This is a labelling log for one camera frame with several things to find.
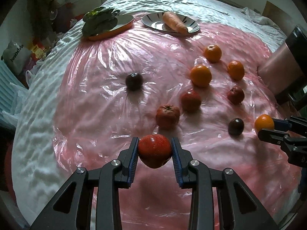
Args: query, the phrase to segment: plastic bag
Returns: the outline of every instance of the plastic bag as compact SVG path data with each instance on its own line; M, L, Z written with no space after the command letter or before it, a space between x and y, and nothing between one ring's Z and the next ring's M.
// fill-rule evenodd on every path
M23 104L26 101L27 96L28 96L28 90L24 87L15 85L13 83L10 83L10 85L15 90L15 95L14 95L12 107L11 107L11 110L9 112L2 111L1 113L3 115L4 121L6 123L12 125L14 128L16 128L22 106L23 106Z
M254 120L263 113L283 118L274 95L257 75L257 67L271 55L252 34L222 24L203 24L195 36L176 38L145 28L135 16L133 27L101 42L81 42L67 66L54 117L54 151L59 165L72 173L77 167L95 169L117 158L133 136L160 133L177 136L193 158L210 168L232 167L274 215L297 188L300 168L287 162L280 147L259 141ZM210 64L203 48L217 44L221 61ZM239 60L245 77L233 82L227 65ZM208 66L212 81L201 95L201 110L182 112L173 131L156 126L157 108L165 103L180 106L180 95L193 86L189 71L195 64ZM125 78L139 72L142 90L128 92ZM245 92L242 105L227 100L239 85ZM239 117L245 130L229 136L228 123ZM176 183L172 161L150 169L140 160L129 190L120 190L123 229L188 229L191 191ZM218 213L215 212L218 227Z
M30 55L29 49L11 40L8 47L3 51L2 57L11 72L18 76L24 65L29 61Z
M36 65L31 70L27 70L26 71L26 82L27 82L29 87L32 84L32 82L33 82L33 80L35 78L35 75L39 71L39 69L42 66L42 64L43 64L43 61L39 60L39 61L36 62Z

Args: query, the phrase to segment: plum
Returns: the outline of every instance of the plum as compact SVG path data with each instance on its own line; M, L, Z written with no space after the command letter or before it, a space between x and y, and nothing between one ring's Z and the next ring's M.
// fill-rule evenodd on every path
M241 103L244 100L244 92L241 87L235 85L230 91L227 93L228 100L234 105Z
M126 86L130 91L139 90L143 85L143 77L139 73L131 73L126 77Z
M244 122L241 118L234 118L228 125L229 135L239 136L244 130Z

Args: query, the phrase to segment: plate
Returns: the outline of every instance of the plate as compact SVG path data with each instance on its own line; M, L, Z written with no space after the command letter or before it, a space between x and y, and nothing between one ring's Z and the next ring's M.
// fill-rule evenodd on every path
M172 30L162 21L163 14L164 12L156 12L156 13L147 14L143 16L142 23L145 26L158 30L160 32L166 32L174 36L182 35L181 33L178 33ZM200 30L200 26L195 20L191 19L190 17L183 16L180 14L176 14L176 15L184 23L184 25L188 28L188 34L194 34Z
M103 39L107 39L113 36L116 36L126 30L128 30L133 25L134 17L132 15L120 15L117 17L117 25L113 27L111 30L95 35L89 36L88 40L90 41L99 41Z

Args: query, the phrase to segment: white plate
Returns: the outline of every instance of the white plate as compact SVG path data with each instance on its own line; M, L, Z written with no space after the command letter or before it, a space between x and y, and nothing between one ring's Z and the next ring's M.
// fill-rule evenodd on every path
M166 32L171 35L181 35L180 33L175 32L170 27L168 27L166 24L164 24L164 22L162 21L163 14L164 12L156 12L156 13L147 14L143 16L142 23L147 27L150 27L152 29L155 29L161 32ZM183 16L179 14L176 14L176 15L184 23L184 25L188 28L188 34L194 34L200 30L200 26L195 20L187 16Z

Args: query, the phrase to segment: white bedsheet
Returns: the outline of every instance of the white bedsheet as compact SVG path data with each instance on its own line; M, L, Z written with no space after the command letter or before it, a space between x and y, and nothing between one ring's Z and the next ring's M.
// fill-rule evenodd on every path
M202 22L219 22L257 35L274 52L286 36L269 25L252 22L240 9L215 0L108 0L122 13L175 11ZM37 73L24 103L16 129L12 153L12 178L18 207L32 224L47 202L68 178L58 167L53 146L53 116L56 95L66 66L82 36L78 22L58 42ZM275 218L279 221L291 208L287 205Z

